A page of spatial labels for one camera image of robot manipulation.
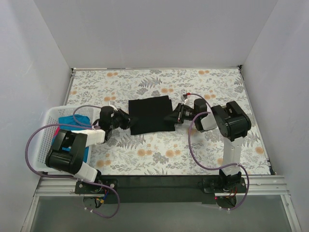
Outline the black t shirt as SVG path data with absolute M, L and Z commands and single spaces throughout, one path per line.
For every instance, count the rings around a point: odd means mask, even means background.
M 164 118 L 172 114 L 172 103 L 167 95 L 128 101 L 129 115 L 137 119 L 131 135 L 175 131 L 174 123 Z

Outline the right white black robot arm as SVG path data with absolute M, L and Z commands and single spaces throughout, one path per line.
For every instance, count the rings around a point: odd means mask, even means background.
M 236 193 L 238 189 L 247 190 L 248 187 L 241 177 L 245 169 L 240 164 L 240 156 L 243 140 L 252 127 L 249 117 L 235 101 L 228 102 L 225 106 L 210 106 L 199 96 L 194 100 L 193 107 L 186 105 L 187 101 L 187 95 L 183 95 L 183 102 L 179 103 L 164 120 L 173 124 L 182 124 L 188 120 L 199 132 L 218 128 L 224 139 L 222 165 L 216 168 L 219 174 L 202 181 L 201 187 L 204 192 Z

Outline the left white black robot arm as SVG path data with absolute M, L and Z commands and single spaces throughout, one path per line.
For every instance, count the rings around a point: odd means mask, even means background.
M 98 193 L 102 190 L 103 182 L 97 178 L 100 175 L 98 170 L 84 162 L 85 149 L 108 141 L 114 129 L 127 130 L 137 122 L 137 117 L 120 108 L 104 106 L 100 109 L 99 118 L 84 130 L 60 129 L 46 155 L 45 164 L 86 181 L 87 189 Z

